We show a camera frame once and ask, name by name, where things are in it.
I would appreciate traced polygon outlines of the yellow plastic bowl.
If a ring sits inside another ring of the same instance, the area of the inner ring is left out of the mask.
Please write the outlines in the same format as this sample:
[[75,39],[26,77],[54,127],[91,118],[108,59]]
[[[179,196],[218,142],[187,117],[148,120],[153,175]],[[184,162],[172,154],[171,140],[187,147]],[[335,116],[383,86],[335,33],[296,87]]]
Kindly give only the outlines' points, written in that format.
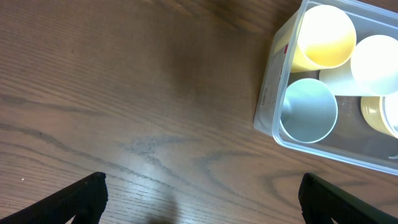
[[365,121],[380,133],[397,138],[397,97],[363,96],[361,112]]

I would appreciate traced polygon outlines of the grey plastic cup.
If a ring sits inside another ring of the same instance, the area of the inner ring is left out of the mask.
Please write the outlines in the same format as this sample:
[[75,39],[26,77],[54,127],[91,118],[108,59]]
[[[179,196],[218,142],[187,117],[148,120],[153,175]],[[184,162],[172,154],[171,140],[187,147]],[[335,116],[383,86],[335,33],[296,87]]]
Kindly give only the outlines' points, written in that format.
[[321,141],[331,133],[337,119],[336,98],[323,82],[304,78],[287,87],[280,128],[292,140],[305,144]]

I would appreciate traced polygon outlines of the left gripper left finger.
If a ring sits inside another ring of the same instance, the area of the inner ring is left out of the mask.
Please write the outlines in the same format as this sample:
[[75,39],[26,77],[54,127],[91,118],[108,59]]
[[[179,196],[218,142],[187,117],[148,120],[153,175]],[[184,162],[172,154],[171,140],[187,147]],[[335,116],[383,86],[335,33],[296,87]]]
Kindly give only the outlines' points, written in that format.
[[1,223],[98,223],[106,208],[106,174],[91,175],[1,219]]

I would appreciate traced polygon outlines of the cream plastic cup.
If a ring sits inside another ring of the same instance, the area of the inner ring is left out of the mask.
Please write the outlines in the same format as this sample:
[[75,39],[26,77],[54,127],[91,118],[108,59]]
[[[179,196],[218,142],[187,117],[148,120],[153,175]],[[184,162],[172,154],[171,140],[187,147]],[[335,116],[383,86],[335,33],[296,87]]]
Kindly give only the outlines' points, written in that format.
[[321,70],[319,80],[336,96],[386,96],[397,91],[397,40],[372,35],[342,66]]

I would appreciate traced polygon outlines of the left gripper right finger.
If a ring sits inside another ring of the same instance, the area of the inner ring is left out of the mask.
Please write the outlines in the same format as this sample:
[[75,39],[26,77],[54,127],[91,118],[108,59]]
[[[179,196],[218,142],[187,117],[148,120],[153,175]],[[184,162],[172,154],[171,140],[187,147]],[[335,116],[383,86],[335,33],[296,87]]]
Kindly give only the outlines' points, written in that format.
[[396,224],[397,218],[313,173],[303,175],[298,199],[306,224]]

